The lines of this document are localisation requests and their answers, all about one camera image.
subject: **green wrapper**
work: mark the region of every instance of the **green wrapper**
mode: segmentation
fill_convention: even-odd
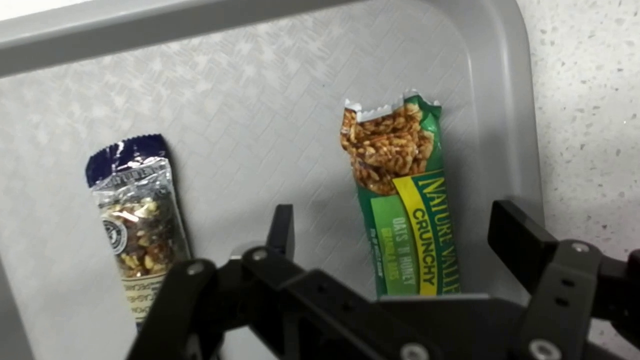
[[[352,159],[378,296],[459,290],[440,111],[420,97],[372,111],[345,105],[340,141]]]

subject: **black metal bracket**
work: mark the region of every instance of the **black metal bracket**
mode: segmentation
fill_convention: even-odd
[[[585,242],[558,242],[511,202],[493,202],[487,245],[531,295],[513,354],[534,342],[561,360],[583,359],[589,317],[640,346],[640,250],[620,263]]]
[[[528,308],[487,296],[368,303],[290,260],[292,219],[277,206],[265,247],[221,268],[173,266],[128,359],[208,360],[240,327],[285,360],[613,360],[585,342],[589,317],[638,340],[638,252],[624,264],[556,242],[510,202],[493,204],[487,241],[529,290]]]

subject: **countertop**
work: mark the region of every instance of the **countertop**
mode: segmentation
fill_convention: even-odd
[[[531,50],[545,226],[625,258],[640,248],[640,2],[517,5]],[[605,325],[592,339],[640,359]]]

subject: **gray tray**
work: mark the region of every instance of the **gray tray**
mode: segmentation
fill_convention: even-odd
[[[221,264],[264,241],[273,206],[290,202],[295,263],[372,299],[337,144],[341,101],[405,89],[443,105],[464,290],[524,299],[485,247],[496,199],[541,220],[528,41],[511,0],[90,2],[0,25],[0,75],[0,254],[36,359],[112,360],[129,346],[82,168],[143,133],[172,147],[198,256]],[[229,344],[253,353],[244,334]]]

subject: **screw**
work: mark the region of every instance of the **screw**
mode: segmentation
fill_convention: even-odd
[[[581,245],[581,242],[573,242],[572,248],[573,248],[576,252],[587,252],[587,245]]]
[[[543,339],[536,339],[528,344],[529,354],[534,356],[534,360],[559,360],[559,348]]]
[[[193,263],[193,264],[189,264],[189,266],[186,268],[186,275],[195,277],[195,275],[200,275],[201,270],[204,270],[204,264],[201,264],[201,263]]]
[[[410,342],[400,348],[402,360],[428,360],[428,353],[421,344]]]
[[[261,263],[265,258],[265,250],[264,248],[258,248],[253,254],[251,254],[253,263]]]

